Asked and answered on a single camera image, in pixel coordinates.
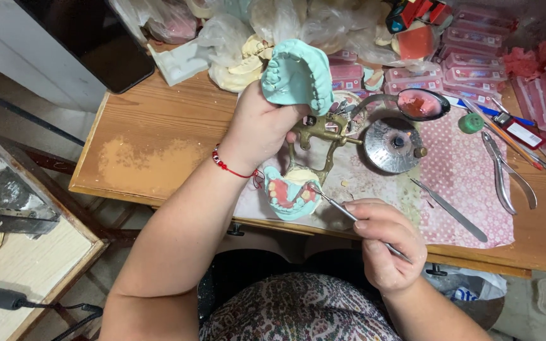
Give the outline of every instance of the hand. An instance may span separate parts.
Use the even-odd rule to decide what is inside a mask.
[[[239,98],[218,154],[230,169],[249,175],[279,151],[288,131],[310,113],[308,105],[282,107],[268,102],[260,80],[254,81]]]
[[[363,262],[366,278],[384,296],[399,294],[414,284],[427,260],[421,233],[395,207],[380,199],[359,199],[345,203],[355,215],[353,230],[363,237]],[[393,245],[413,264],[400,259],[383,242]]]

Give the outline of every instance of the pencil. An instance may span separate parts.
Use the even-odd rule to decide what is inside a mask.
[[[467,106],[467,108],[469,108],[470,111],[477,113],[479,116],[481,116],[483,121],[488,123],[489,127],[493,129],[497,133],[497,135],[500,136],[505,141],[506,144],[508,144],[516,152],[518,152],[518,154],[520,154],[522,158],[526,159],[526,161],[529,162],[536,169],[540,171],[542,170],[542,165],[536,162],[536,160],[533,157],[531,157],[530,154],[528,154],[525,150],[523,150],[519,146],[519,144],[512,139],[511,136],[509,136],[504,130],[501,129],[501,127],[498,127],[492,120],[486,117],[486,115],[484,115],[484,113],[478,106],[473,105],[473,103],[471,103],[471,101],[469,101],[468,99],[463,99],[463,103],[465,103],[465,105]]]

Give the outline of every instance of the floral patterned clothing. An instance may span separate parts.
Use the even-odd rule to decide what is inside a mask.
[[[401,341],[360,290],[305,272],[269,277],[218,308],[201,341]]]

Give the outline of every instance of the blue pen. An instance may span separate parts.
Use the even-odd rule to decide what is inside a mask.
[[[465,103],[462,101],[462,99],[460,98],[455,98],[455,97],[450,97],[450,96],[445,96],[444,97],[450,102],[451,105],[454,105],[455,107],[461,107],[461,108],[465,108],[465,109],[468,109],[465,105]],[[498,103],[494,98],[492,99],[494,101],[494,103],[504,112],[508,113],[505,108],[500,104]],[[490,109],[490,108],[487,108],[487,107],[484,107],[482,105],[477,105],[484,114],[486,115],[489,115],[489,116],[496,116],[498,115],[500,112],[499,111],[496,111],[494,109]],[[525,118],[520,118],[520,117],[515,117],[513,116],[516,120],[520,121],[521,123],[524,123],[525,125],[527,126],[531,126],[531,127],[534,127],[535,126],[535,123],[533,121],[529,121],[529,120],[526,120]]]

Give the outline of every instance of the green roll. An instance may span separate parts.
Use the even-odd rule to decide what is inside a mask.
[[[467,113],[460,118],[459,128],[465,134],[475,134],[483,128],[483,119],[477,113]]]

